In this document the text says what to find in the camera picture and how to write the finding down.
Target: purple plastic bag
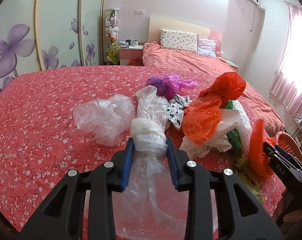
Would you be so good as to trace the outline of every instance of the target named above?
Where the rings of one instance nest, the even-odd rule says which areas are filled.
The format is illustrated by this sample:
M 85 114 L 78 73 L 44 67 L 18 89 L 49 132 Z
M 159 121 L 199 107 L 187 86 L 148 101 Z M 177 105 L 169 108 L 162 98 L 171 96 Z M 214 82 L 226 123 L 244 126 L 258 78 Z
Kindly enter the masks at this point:
M 147 82 L 146 86 L 155 86 L 157 88 L 157 95 L 166 97 L 169 101 L 175 94 L 178 94 L 182 88 L 194 89 L 197 82 L 191 79 L 181 79 L 177 74 L 168 74 L 164 76 L 152 76 Z

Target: flower stem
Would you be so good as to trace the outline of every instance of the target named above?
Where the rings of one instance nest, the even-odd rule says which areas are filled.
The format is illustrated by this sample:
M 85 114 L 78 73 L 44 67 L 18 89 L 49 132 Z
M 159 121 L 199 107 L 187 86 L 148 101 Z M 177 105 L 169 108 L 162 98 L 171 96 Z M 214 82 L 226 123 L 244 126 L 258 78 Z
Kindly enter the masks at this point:
M 17 70 L 15 68 L 13 69 L 13 72 L 14 72 L 15 77 L 18 77 L 18 73 L 17 73 Z

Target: pink drawer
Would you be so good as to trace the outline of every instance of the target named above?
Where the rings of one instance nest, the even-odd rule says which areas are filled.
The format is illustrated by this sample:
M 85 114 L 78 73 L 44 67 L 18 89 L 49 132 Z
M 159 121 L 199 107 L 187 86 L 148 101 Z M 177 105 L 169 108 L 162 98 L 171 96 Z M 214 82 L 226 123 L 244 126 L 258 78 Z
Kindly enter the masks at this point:
M 142 49 L 121 49 L 120 59 L 142 58 Z

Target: human hand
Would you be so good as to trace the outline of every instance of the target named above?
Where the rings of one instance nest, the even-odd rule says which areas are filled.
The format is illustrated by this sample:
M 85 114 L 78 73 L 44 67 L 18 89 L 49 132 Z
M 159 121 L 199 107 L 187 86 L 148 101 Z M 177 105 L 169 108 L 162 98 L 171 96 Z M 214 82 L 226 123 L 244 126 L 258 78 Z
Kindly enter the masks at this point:
M 276 221 L 278 219 L 278 217 L 284 211 L 284 200 L 285 200 L 285 198 L 286 198 L 286 191 L 284 193 L 282 193 L 282 198 L 278 202 L 278 205 L 276 206 L 276 209 L 275 209 L 275 211 L 273 213 L 272 219 L 274 221 Z M 302 219 L 302 210 L 298 209 L 298 210 L 290 212 L 289 214 L 286 214 L 283 217 L 283 222 L 294 223 L 294 222 L 300 221 L 301 219 Z

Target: clear cylinder container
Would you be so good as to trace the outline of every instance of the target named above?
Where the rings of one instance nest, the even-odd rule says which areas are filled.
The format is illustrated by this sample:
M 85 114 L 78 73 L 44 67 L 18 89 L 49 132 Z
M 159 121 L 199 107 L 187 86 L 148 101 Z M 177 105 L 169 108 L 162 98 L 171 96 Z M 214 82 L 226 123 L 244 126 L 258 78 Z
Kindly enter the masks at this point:
M 107 17 L 105 22 L 105 32 L 106 32 L 106 55 L 107 55 L 107 65 L 118 65 L 119 63 L 119 28 L 118 28 L 118 8 L 112 8 L 106 10 Z

